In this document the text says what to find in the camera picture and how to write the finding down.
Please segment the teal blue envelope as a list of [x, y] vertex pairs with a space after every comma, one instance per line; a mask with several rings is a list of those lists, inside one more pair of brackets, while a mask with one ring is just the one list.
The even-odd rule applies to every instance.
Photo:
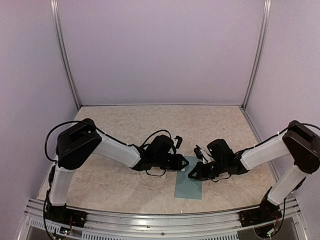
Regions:
[[186, 156], [189, 165], [184, 171], [178, 171], [176, 175], [174, 197], [188, 200], [202, 199], [202, 182], [190, 179], [188, 174], [196, 166], [198, 159], [195, 156]]

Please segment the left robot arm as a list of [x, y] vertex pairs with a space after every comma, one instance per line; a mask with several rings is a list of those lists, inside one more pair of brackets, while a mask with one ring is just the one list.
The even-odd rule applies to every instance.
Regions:
[[55, 158], [48, 158], [54, 165], [46, 194], [50, 214], [61, 223], [70, 218], [70, 211], [65, 206], [72, 177], [92, 154], [109, 158], [137, 172], [148, 172], [152, 168], [164, 172], [181, 171], [189, 165], [189, 161], [177, 152], [182, 137], [173, 138], [166, 129], [157, 130], [141, 145], [136, 145], [105, 133], [91, 118], [60, 123], [49, 133], [64, 125], [70, 127], [57, 136]]

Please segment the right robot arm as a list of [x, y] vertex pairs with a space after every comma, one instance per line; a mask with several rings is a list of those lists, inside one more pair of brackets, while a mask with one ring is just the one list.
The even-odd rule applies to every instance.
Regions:
[[221, 174], [242, 175], [280, 157], [292, 156], [293, 165], [268, 190], [255, 212], [260, 222], [266, 222], [275, 214], [275, 208], [320, 167], [320, 137], [311, 127], [310, 123], [293, 120], [277, 134], [237, 152], [222, 138], [210, 142], [207, 149], [197, 146], [194, 152], [200, 161], [188, 177], [216, 182]]

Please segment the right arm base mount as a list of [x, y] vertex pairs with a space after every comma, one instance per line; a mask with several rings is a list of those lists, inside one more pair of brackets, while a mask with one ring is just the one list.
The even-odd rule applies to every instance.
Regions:
[[263, 224], [283, 217], [279, 205], [274, 205], [268, 200], [266, 194], [258, 207], [239, 212], [242, 227]]

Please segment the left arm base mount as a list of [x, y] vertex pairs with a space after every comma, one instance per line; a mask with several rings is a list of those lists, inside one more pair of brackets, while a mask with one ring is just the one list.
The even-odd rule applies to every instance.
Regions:
[[84, 228], [87, 213], [81, 210], [67, 208], [67, 205], [53, 206], [50, 202], [44, 207], [44, 217], [50, 220], [70, 227]]

